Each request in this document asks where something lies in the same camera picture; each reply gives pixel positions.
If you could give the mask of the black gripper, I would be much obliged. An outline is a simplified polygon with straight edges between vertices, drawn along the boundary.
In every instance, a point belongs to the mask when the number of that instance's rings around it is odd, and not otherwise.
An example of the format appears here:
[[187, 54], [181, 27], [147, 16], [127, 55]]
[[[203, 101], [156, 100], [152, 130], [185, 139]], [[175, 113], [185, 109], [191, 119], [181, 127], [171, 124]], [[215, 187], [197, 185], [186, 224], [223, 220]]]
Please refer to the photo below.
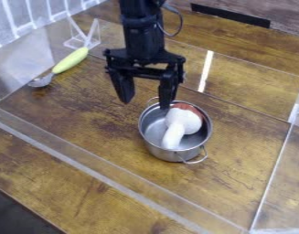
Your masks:
[[186, 58], [165, 49], [163, 20], [159, 17], [122, 19], [124, 47], [107, 48], [107, 73], [123, 103], [135, 97], [134, 78], [160, 81], [160, 109], [170, 108], [183, 81]]

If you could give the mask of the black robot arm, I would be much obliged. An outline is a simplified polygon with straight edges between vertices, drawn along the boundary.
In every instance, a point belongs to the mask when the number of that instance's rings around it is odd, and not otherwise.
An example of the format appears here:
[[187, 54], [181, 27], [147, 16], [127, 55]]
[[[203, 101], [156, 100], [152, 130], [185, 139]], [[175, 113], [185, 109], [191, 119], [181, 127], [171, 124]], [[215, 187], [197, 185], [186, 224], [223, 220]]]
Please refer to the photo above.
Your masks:
[[126, 48], [106, 49], [107, 73], [120, 101], [135, 97], [135, 78], [160, 81], [160, 109], [170, 108], [183, 82], [186, 58], [165, 49], [166, 0], [119, 0]]

